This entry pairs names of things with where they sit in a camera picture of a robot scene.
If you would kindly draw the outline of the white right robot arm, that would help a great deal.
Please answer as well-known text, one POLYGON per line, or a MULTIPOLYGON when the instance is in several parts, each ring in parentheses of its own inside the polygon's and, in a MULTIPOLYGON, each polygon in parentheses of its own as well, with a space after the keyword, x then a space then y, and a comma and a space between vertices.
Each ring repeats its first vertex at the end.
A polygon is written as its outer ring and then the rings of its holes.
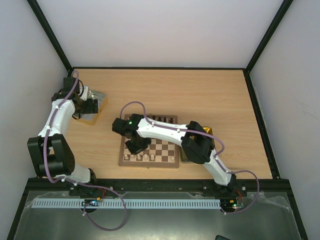
POLYGON ((129 139, 128 149, 133 154, 141 152, 150 144, 150 139, 173 143, 183 149, 188 160, 206 168, 222 195, 229 196, 236 189, 236 176, 220 160, 213 136, 195 121, 173 124, 132 114, 121 124, 120 134, 129 139))

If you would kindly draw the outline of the wooden chess board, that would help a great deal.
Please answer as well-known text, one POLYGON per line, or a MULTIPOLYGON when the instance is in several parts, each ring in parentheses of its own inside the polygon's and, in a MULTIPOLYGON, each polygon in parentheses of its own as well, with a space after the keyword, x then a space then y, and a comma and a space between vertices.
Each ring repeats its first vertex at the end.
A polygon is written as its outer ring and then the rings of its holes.
POLYGON ((142 168, 173 168, 177 169, 180 162, 180 147, 172 142, 160 140, 156 138, 151 139, 149 147, 136 154, 135 160, 131 160, 131 154, 125 145, 128 141, 126 137, 121 138, 118 165, 120 167, 142 167, 142 168), (148 161, 144 160, 144 154, 148 155, 148 161), (141 160, 137 160, 137 155, 141 156, 141 160), (154 155, 155 160, 150 161, 150 155, 154 155))

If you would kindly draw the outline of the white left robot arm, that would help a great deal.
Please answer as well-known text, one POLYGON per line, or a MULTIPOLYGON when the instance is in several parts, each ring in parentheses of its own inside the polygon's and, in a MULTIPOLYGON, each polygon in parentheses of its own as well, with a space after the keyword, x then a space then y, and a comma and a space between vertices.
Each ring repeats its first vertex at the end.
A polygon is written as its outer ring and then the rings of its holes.
POLYGON ((76 163, 65 134, 77 108, 71 99, 56 99, 38 136, 27 141, 29 155, 38 177, 51 183, 69 181, 74 185, 87 184, 93 171, 76 163))

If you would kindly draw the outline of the gold interior green tin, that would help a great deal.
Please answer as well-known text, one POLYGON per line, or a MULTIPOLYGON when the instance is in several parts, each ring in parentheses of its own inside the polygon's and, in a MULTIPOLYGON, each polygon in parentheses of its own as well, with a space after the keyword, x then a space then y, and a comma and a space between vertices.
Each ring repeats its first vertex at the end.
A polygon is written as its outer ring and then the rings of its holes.
POLYGON ((200 133, 213 135, 211 127, 200 127, 199 125, 191 126, 189 130, 196 131, 187 132, 182 139, 181 162, 204 164, 210 161, 211 151, 215 148, 215 142, 211 137, 204 136, 200 133))

